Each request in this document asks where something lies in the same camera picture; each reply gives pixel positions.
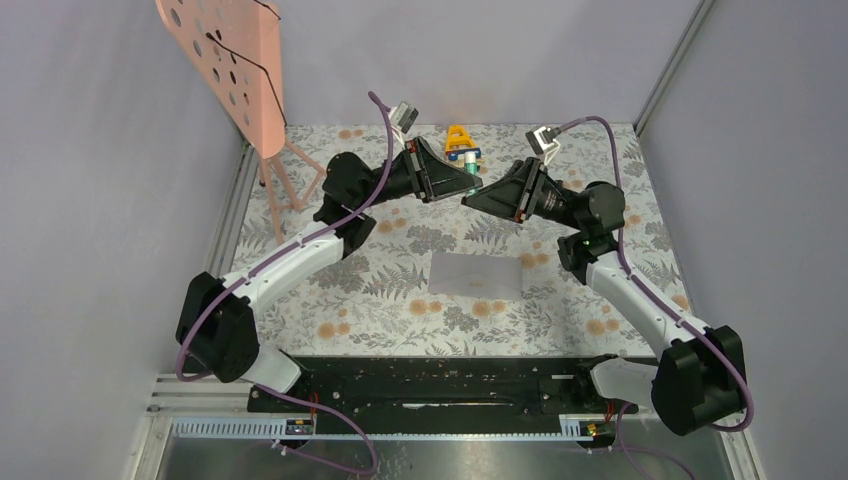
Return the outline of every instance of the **yellow toy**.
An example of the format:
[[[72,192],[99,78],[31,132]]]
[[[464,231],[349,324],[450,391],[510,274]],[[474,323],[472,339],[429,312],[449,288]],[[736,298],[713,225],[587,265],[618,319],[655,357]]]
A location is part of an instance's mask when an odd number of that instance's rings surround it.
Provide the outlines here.
[[[448,127],[448,139],[445,141],[445,155],[451,161],[457,161],[460,156],[466,152],[474,152],[477,156],[477,161],[482,162],[482,153],[474,140],[471,140],[471,135],[465,131],[462,125],[451,125]]]

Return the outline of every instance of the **small bottle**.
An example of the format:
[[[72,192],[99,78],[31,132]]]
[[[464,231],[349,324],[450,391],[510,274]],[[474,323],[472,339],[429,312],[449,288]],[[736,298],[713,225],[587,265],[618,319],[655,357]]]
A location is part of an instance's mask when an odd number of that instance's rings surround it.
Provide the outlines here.
[[[477,175],[477,154],[475,152],[465,152],[463,157],[465,158],[465,171],[472,175]],[[475,193],[477,193],[476,188],[468,191],[468,195],[474,195]]]

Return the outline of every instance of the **gray wall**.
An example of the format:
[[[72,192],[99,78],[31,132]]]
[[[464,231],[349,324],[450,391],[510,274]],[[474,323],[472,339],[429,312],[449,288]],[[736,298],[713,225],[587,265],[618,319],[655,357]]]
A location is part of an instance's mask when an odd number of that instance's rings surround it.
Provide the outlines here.
[[[742,335],[770,480],[848,468],[846,19],[718,2],[643,139],[694,308]]]
[[[698,0],[280,0],[292,124],[634,121]]]
[[[118,478],[239,140],[146,1],[0,15],[0,477]]]

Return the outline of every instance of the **wire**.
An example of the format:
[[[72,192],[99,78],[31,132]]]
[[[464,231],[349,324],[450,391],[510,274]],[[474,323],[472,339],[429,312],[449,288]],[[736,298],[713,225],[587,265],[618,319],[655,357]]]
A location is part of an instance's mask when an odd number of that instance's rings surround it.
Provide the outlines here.
[[[621,173],[618,166],[618,151],[615,146],[615,135],[612,132],[612,127],[609,122],[607,122],[603,117],[599,117],[596,115],[578,118],[576,120],[572,120],[562,126],[560,126],[560,130],[565,132],[571,128],[576,127],[577,125],[595,121],[603,125],[604,129],[607,131],[607,136],[610,141],[610,151],[612,153],[612,166],[615,173],[615,185],[618,188],[622,188],[621,186]],[[633,283],[636,284],[637,287],[648,297],[651,299],[654,304],[659,307],[662,311],[667,313],[674,321],[680,325],[687,332],[691,333],[695,338],[697,338],[701,343],[703,343],[707,349],[715,355],[719,362],[730,372],[730,376],[733,377],[733,380],[739,385],[739,389],[742,391],[742,398],[745,402],[745,418],[737,424],[730,427],[725,427],[723,425],[712,425],[712,428],[720,431],[720,432],[741,432],[748,428],[751,425],[751,422],[754,420],[754,399],[751,396],[751,390],[748,388],[748,383],[742,378],[742,374],[733,366],[733,363],[718,349],[709,339],[704,336],[703,333],[698,331],[691,323],[687,322],[674,308],[671,308],[668,304],[666,304],[659,296],[651,290],[645,282],[642,281],[641,278],[636,276],[633,273],[633,268],[627,262],[627,257],[624,255],[624,229],[618,229],[618,260],[621,263],[624,272],[633,280]]]
[[[337,470],[341,470],[343,472],[351,473],[353,475],[372,475],[377,471],[377,466],[379,465],[379,458],[377,457],[377,451],[374,449],[374,442],[372,442],[371,439],[368,438],[368,435],[366,435],[365,432],[362,431],[362,428],[360,428],[359,425],[354,423],[354,421],[351,420],[350,418],[348,418],[345,414],[343,414],[342,412],[340,412],[340,411],[338,411],[334,408],[328,407],[326,405],[307,402],[307,401],[301,400],[299,398],[290,397],[290,396],[288,396],[284,393],[280,393],[280,392],[278,392],[278,391],[276,391],[272,388],[268,388],[265,385],[260,385],[260,384],[257,383],[256,388],[262,390],[265,393],[268,393],[269,395],[273,395],[273,396],[275,396],[275,397],[277,397],[281,400],[285,400],[287,402],[294,403],[296,405],[301,405],[301,406],[304,406],[304,407],[317,408],[318,410],[323,410],[327,413],[331,413],[331,414],[335,415],[336,417],[338,417],[340,420],[342,420],[343,422],[348,424],[351,428],[353,428],[353,430],[360,437],[362,437],[362,440],[365,441],[365,446],[368,447],[368,452],[371,453],[371,467],[368,468],[367,470],[352,468],[352,467],[348,467],[346,465],[341,465],[339,463],[333,462],[332,460],[327,460],[324,457],[312,455],[311,453],[301,452],[300,450],[297,450],[297,449],[287,449],[287,450],[285,450],[286,452],[290,452],[294,455],[297,455],[298,457],[308,458],[309,460],[314,460],[318,463],[323,463],[324,465],[327,465],[328,467],[333,467]]]
[[[256,0],[253,0],[253,1],[256,2],[256,3],[260,3],[262,5],[265,5],[262,2],[257,2]],[[268,84],[271,85],[271,93],[274,94],[274,100],[277,102],[277,108],[280,110],[280,116],[283,117],[283,128],[288,126],[289,121],[286,119],[286,113],[283,111],[283,104],[280,102],[280,96],[277,95],[277,89],[274,88],[274,82],[271,81],[271,74],[268,73],[268,69],[265,68],[264,66],[256,63],[256,62],[254,62],[253,60],[245,57],[244,55],[236,52],[235,50],[232,50],[231,48],[225,46],[223,43],[219,42],[217,38],[215,38],[215,35],[212,35],[211,33],[206,32],[206,38],[208,38],[209,40],[212,40],[213,42],[215,42],[219,47],[223,48],[224,50],[230,52],[231,54],[239,57],[240,59],[244,60],[245,62],[247,62],[247,63],[259,68],[263,72],[265,72],[265,78],[268,79]]]
[[[262,3],[262,2],[260,2],[259,0],[253,0],[253,3],[258,3],[259,5],[262,5],[263,7],[267,8],[269,12],[273,13],[273,14],[274,14],[274,16],[275,16],[275,17],[277,17],[277,21],[278,21],[278,22],[279,22],[280,20],[282,20],[282,18],[280,18],[280,16],[279,16],[279,15],[277,15],[277,12],[275,12],[275,11],[274,11],[274,9],[273,9],[273,8],[271,8],[271,6],[270,6],[270,5],[268,5],[267,3]]]
[[[646,472],[644,469],[642,469],[642,467],[640,467],[636,463],[636,460],[634,460],[633,456],[631,455],[631,452],[636,452],[636,451],[641,450],[645,453],[650,453],[652,455],[657,455],[657,456],[671,460],[672,462],[676,463],[677,466],[682,468],[683,471],[686,472],[687,475],[689,475],[689,478],[691,478],[692,480],[696,480],[695,479],[695,473],[692,471],[692,469],[687,467],[682,461],[676,459],[675,457],[672,457],[671,454],[668,454],[668,453],[660,451],[660,450],[653,450],[653,449],[641,448],[641,447],[628,447],[628,446],[625,445],[624,436],[622,436],[622,434],[621,434],[621,419],[624,417],[624,411],[627,410],[628,408],[630,408],[632,405],[633,404],[630,403],[630,402],[624,402],[624,405],[621,406],[621,410],[618,411],[618,417],[615,419],[615,436],[618,437],[618,446],[621,449],[621,451],[624,452],[624,455],[627,457],[627,461],[629,461],[630,464],[633,465],[633,468],[635,468],[636,471],[639,472],[643,477],[647,478],[648,480],[654,480],[654,477],[650,476],[648,474],[648,472]]]
[[[378,97],[377,94],[375,94],[374,92],[368,92],[368,98],[370,98],[371,101],[374,102],[374,104],[377,105],[377,107],[380,109],[380,114],[382,115],[383,122],[386,125],[386,139],[387,139],[387,147],[386,147],[387,154],[386,154],[386,161],[383,163],[383,174],[380,176],[380,180],[377,182],[377,185],[374,187],[374,191],[371,192],[371,195],[365,200],[365,202],[362,205],[357,207],[355,210],[353,210],[346,217],[342,218],[341,220],[333,223],[332,225],[329,225],[329,226],[327,226],[327,227],[325,227],[325,228],[323,228],[323,229],[321,229],[321,230],[319,230],[319,231],[317,231],[317,232],[315,232],[311,235],[307,235],[303,239],[303,241],[301,241],[300,243],[292,242],[289,245],[286,245],[285,247],[280,249],[280,251],[274,253],[273,255],[271,255],[270,257],[268,257],[267,259],[265,259],[261,263],[259,263],[259,265],[254,267],[252,270],[250,270],[247,273],[247,277],[242,277],[242,278],[237,279],[236,281],[233,282],[232,285],[230,285],[229,287],[224,289],[223,292],[221,292],[217,297],[215,297],[215,299],[213,299],[212,302],[210,302],[209,305],[203,310],[203,312],[200,314],[200,316],[197,317],[197,321],[194,322],[194,325],[191,326],[191,328],[189,329],[185,338],[183,338],[182,344],[180,345],[180,350],[177,353],[176,365],[174,367],[174,371],[175,371],[177,378],[179,378],[183,382],[193,382],[195,380],[199,380],[201,378],[208,377],[209,375],[212,374],[211,371],[205,371],[205,372],[200,372],[198,374],[189,376],[189,375],[186,375],[183,372],[183,368],[185,367],[185,360],[186,360],[186,356],[188,355],[188,347],[191,345],[191,342],[194,340],[194,337],[197,335],[197,332],[200,330],[200,327],[202,327],[203,324],[206,322],[206,320],[212,315],[212,312],[214,312],[218,309],[218,306],[221,304],[221,302],[224,301],[224,299],[227,298],[227,296],[229,296],[231,293],[235,292],[242,285],[249,284],[250,279],[255,277],[259,272],[261,272],[262,270],[267,268],[269,265],[273,264],[275,261],[277,261],[281,257],[287,255],[289,252],[291,252],[295,248],[304,247],[306,244],[308,244],[312,240],[319,238],[319,237],[323,236],[324,234],[326,234],[328,232],[332,232],[333,230],[337,229],[338,227],[340,227],[340,226],[350,222],[354,218],[358,217],[363,211],[365,211],[365,209],[370,207],[371,204],[374,203],[374,201],[377,199],[377,196],[380,194],[380,191],[382,191],[383,187],[386,185],[386,181],[389,178],[389,171],[391,170],[390,167],[391,167],[391,164],[392,164],[392,125],[389,121],[389,116],[388,116],[389,107],[387,107],[380,100],[380,97]],[[310,455],[308,453],[299,452],[297,450],[291,450],[292,453],[294,453],[295,455],[304,457],[304,458],[309,458],[311,460],[315,460],[316,462],[323,463],[324,465],[328,465],[328,466],[337,468],[339,470],[343,470],[343,471],[348,472],[348,473],[354,473],[354,474],[358,474],[358,475],[370,475],[377,470],[378,460],[377,460],[377,454],[374,451],[374,445],[373,445],[373,443],[371,443],[371,440],[367,437],[367,435],[365,435],[365,433],[362,431],[362,429],[359,428],[359,426],[356,425],[353,422],[353,420],[347,418],[341,412],[339,412],[335,409],[332,409],[330,407],[325,407],[325,406],[319,405],[317,403],[306,402],[304,400],[300,400],[300,399],[297,399],[297,398],[294,398],[294,397],[290,397],[288,395],[285,395],[284,393],[274,391],[274,390],[272,390],[272,389],[270,389],[270,388],[268,388],[264,385],[256,384],[256,386],[257,386],[257,388],[260,388],[263,391],[265,391],[265,392],[267,392],[271,395],[274,395],[277,398],[285,400],[287,402],[295,403],[295,404],[298,404],[298,405],[303,405],[303,406],[306,406],[306,407],[317,408],[319,410],[323,410],[325,412],[329,412],[329,413],[337,416],[342,421],[344,421],[345,423],[350,425],[354,429],[354,431],[356,431],[356,433],[359,434],[359,436],[361,436],[365,440],[365,444],[368,446],[368,450],[371,452],[371,459],[372,459],[373,463],[371,465],[371,468],[367,471],[356,470],[356,469],[352,469],[350,467],[346,467],[344,465],[339,465],[337,463],[334,463],[330,460],[327,460],[327,459],[324,459],[324,458],[321,458],[321,457],[316,457],[316,456]]]
[[[582,448],[582,447],[581,448],[557,448],[555,450],[558,451],[558,452],[564,452],[564,453],[583,453],[583,454],[589,454],[589,455],[623,452],[621,446],[612,446],[612,447],[607,447],[607,448],[596,448],[594,450],[591,449],[591,448],[587,449],[587,448]],[[689,475],[690,479],[697,480],[697,478],[695,477],[695,472],[693,472],[691,468],[686,466],[686,464],[683,463],[682,460],[680,460],[679,458],[675,457],[674,455],[672,455],[670,453],[663,452],[662,450],[655,450],[653,448],[647,448],[647,447],[627,447],[627,450],[629,450],[631,453],[643,453],[643,454],[646,454],[646,455],[653,455],[655,457],[664,458],[664,459],[674,463],[678,467],[680,467],[681,470],[683,470],[684,472],[686,472],[687,475]]]

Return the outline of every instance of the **floral tablecloth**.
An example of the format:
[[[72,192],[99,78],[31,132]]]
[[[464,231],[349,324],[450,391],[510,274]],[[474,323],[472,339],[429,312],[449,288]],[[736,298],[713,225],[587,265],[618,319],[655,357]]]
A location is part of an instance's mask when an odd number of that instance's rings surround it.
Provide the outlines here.
[[[514,160],[532,155],[527,125],[469,125],[482,149],[484,185],[501,178]],[[636,136],[614,125],[627,199],[625,243],[630,261],[683,308],[688,308],[671,241],[660,217]],[[442,151],[447,128],[413,127],[413,135]],[[316,161],[352,151],[376,167],[386,157],[385,127],[291,126],[288,136]],[[560,137],[562,152],[550,175],[580,190],[593,180],[614,180],[609,143],[599,125]],[[288,150],[283,161],[303,189],[313,171]],[[285,193],[275,179],[279,201]],[[283,214],[288,236],[302,229],[321,202]],[[411,197],[369,211],[377,227],[347,259],[314,274],[257,319],[265,343],[293,355],[650,355],[639,333],[602,297],[560,266],[556,239],[569,228],[533,217],[524,225],[460,205],[460,196],[422,204]],[[266,191],[254,181],[234,268],[276,246]],[[427,292],[433,252],[521,258],[520,301],[492,301]]]

